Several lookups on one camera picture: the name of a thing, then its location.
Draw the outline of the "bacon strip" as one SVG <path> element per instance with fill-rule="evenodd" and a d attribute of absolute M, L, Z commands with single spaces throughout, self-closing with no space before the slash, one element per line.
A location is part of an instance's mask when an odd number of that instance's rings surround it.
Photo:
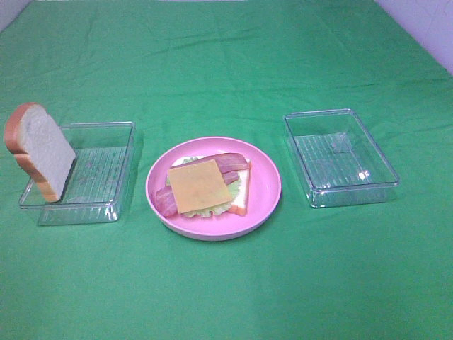
<path fill-rule="evenodd" d="M 231 171 L 225 174 L 222 174 L 225 180 L 226 187 L 229 189 L 229 193 L 232 198 L 235 200 L 240 192 L 240 187 L 242 185 L 242 180 L 239 175 L 239 171 Z M 200 215 L 202 217 L 210 217 L 213 215 L 221 215 L 226 212 L 233 205 L 233 201 L 228 203 L 222 203 L 221 205 L 212 206 L 204 210 L 195 210 L 192 212 L 187 212 L 185 215 L 187 217 L 193 217 L 195 215 Z M 159 189 L 156 192 L 155 206 L 161 215 L 164 217 L 171 217 L 178 215 L 179 211 L 176 205 L 176 200 L 174 198 L 172 188 L 167 183 L 162 189 Z"/>
<path fill-rule="evenodd" d="M 217 163 L 217 166 L 222 174 L 231 172 L 231 171 L 242 171 L 249 169 L 249 163 L 244 155 L 239 153 L 221 153 L 213 154 L 206 157 L 194 159 L 192 161 L 187 161 L 182 164 L 173 165 L 172 168 L 182 167 L 186 165 L 193 165 L 202 162 L 208 162 L 214 160 Z"/>

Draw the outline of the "green lettuce leaf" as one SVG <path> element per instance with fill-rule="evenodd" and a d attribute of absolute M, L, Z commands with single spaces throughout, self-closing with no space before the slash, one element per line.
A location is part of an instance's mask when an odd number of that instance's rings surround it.
<path fill-rule="evenodd" d="M 164 217 L 211 217 L 245 208 L 250 162 L 239 153 L 182 157 L 155 195 Z"/>

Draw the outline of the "yellow cheese slice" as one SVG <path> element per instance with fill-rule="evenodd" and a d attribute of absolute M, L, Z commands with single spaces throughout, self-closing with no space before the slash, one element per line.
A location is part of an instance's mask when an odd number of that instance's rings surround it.
<path fill-rule="evenodd" d="M 180 214 L 229 203 L 233 199 L 214 159 L 171 168 L 168 179 Z"/>

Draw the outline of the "bread slice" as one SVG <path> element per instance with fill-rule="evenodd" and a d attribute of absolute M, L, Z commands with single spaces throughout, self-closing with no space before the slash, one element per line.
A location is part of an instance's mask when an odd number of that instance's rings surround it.
<path fill-rule="evenodd" d="M 50 203 L 62 197 L 76 153 L 60 127 L 38 103 L 24 103 L 7 120 L 6 148 Z"/>
<path fill-rule="evenodd" d="M 251 174 L 251 160 L 246 158 L 249 163 L 249 169 L 239 171 L 239 175 L 242 180 L 242 185 L 240 187 L 240 192 L 238 197 L 233 201 L 233 205 L 226 211 L 228 213 L 233 213 L 236 215 L 244 216 L 247 213 L 247 205 L 248 205 L 248 186 Z"/>

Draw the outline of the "pink round plate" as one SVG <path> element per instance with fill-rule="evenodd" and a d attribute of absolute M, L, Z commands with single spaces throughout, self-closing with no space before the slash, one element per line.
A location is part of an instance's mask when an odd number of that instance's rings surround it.
<path fill-rule="evenodd" d="M 155 192 L 163 188 L 167 171 L 181 157 L 237 152 L 251 160 L 248 205 L 245 216 L 225 212 L 214 217 L 165 218 L 155 207 Z M 241 237 L 260 227 L 280 200 L 282 182 L 273 160 L 254 145 L 230 137 L 201 137 L 188 140 L 163 153 L 150 168 L 145 193 L 151 209 L 167 228 L 183 236 L 203 241 L 223 241 Z"/>

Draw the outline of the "clear plastic toppings tray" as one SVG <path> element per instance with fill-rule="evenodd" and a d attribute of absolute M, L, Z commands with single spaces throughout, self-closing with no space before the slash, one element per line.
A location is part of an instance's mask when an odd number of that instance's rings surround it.
<path fill-rule="evenodd" d="M 284 126 L 311 207 L 384 203 L 396 198 L 398 174 L 354 110 L 290 113 L 284 116 Z"/>

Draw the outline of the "clear plastic bread tray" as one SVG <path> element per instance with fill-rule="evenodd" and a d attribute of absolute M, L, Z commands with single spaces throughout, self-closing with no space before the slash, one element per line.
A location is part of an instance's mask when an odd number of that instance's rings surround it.
<path fill-rule="evenodd" d="M 29 180 L 19 208 L 39 226 L 117 221 L 127 196 L 135 124 L 73 123 L 60 127 L 76 152 L 61 199 L 46 202 L 37 184 Z"/>

